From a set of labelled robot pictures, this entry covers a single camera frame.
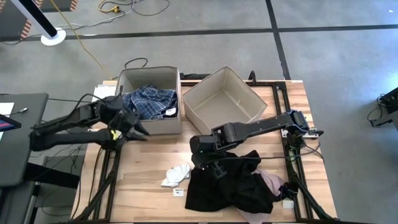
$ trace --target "wooden table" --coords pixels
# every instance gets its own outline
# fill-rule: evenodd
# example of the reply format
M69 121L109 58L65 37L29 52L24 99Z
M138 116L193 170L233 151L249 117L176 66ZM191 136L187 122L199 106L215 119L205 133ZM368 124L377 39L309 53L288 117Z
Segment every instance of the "wooden table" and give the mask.
M116 82L105 81L104 84L115 85ZM286 81L287 92L292 109L303 111L311 127L314 127L310 107L308 105L304 84L301 81ZM185 93L190 87L182 87ZM271 87L252 87L252 89L267 103L262 118L276 115L274 97ZM284 108L282 94L279 94L281 107ZM191 152L189 140L193 135L200 134L194 125L185 117L181 108L183 133L179 135L151 136L147 142L129 142L122 150L118 179L111 222L245 222L236 208L229 207L218 212L196 212L185 209L185 197L173 197L171 188L164 188L160 183L165 178L167 169L189 162ZM317 147L317 140L307 141L309 146ZM97 144L89 144L81 173L81 199L76 215L80 214L87 206L93 180L93 169L96 155L100 149ZM264 134L248 139L238 148L231 150L237 155L247 154L257 150L261 157L283 156L280 132ZM100 179L104 152L96 167L95 186L96 192ZM328 178L322 159L316 154L302 157L303 168L307 179L309 191L317 202L331 216L336 217L335 206L330 193ZM287 180L284 159L262 161L260 169L277 174ZM186 196L189 180L184 180L178 188L184 189ZM107 192L101 204L100 218L104 217ZM304 203L299 195L300 208L305 216ZM274 203L269 222L294 221L293 209L282 207L282 202Z

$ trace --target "black table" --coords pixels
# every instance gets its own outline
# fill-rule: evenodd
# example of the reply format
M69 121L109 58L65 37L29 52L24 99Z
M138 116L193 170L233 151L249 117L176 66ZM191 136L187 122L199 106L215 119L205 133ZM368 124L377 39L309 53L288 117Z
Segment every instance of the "black table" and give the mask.
M29 133L41 122L48 97L46 93L0 95L0 103L14 102L12 113L28 108L10 116L22 127L4 132L0 140L0 224L24 222L38 191L35 182L77 188L79 176L28 163Z

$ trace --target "blue plaid shirt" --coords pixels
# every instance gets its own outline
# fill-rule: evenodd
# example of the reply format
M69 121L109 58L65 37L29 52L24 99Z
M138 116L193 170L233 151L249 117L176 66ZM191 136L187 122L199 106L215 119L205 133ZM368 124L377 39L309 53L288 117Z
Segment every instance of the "blue plaid shirt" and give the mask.
M140 119L163 119L165 110L175 108L177 94L174 90L158 90L146 85L124 94L123 104L129 110L137 109L142 115Z

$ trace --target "white base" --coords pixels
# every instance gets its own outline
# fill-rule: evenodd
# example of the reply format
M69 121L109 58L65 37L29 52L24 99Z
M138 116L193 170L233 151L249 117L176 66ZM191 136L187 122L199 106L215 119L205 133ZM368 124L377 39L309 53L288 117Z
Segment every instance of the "white base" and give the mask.
M61 28L56 28L57 29L57 34L55 37L48 39L44 35L42 35L41 41L44 45L46 46L54 46L57 44L60 44L65 38L67 37L67 33L61 29Z

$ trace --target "yellow cable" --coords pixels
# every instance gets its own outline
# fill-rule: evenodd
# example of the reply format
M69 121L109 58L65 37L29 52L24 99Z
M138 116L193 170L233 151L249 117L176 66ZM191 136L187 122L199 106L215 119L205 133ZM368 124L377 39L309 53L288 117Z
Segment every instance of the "yellow cable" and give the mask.
M97 6L97 9L101 12L112 12L118 8L117 6L114 6L112 9L101 9L100 7L101 7L102 3L104 3L104 2L105 2L105 0L102 0Z
M79 35L76 33L76 31L74 30L74 28L72 27L72 25L70 25L68 19L63 15L63 13L61 12L61 10L58 8L58 6L55 4L55 2L53 0L50 0L51 4L54 6L54 8L61 14L61 16L63 17L63 19L65 20L65 22L67 22L68 26L70 27L70 29L73 31L73 33L76 35L76 38L79 40L79 43L81 45L81 47L83 47L83 50L85 52L87 52L93 59L94 61L101 67L101 69L104 71L104 73L107 74L107 76L109 77L110 80L112 80L112 76L111 74L108 72L108 70L94 57L94 55L92 55L84 46L83 42L80 40Z

